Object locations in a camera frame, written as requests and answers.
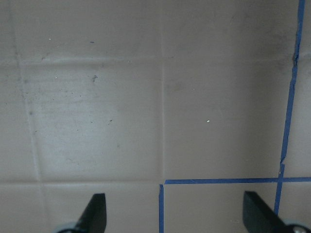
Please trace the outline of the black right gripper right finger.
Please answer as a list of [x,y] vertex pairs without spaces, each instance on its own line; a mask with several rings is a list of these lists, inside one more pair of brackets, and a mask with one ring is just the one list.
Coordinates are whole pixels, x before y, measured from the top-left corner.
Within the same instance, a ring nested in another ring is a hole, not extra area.
[[254,191],[245,191],[242,203],[242,221],[249,233],[309,233],[301,224],[286,224]]

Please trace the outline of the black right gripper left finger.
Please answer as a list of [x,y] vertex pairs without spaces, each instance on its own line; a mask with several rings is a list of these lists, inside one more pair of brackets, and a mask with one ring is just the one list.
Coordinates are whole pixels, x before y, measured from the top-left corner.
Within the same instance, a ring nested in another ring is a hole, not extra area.
[[107,225],[105,193],[92,196],[77,223],[62,228],[57,233],[104,233]]

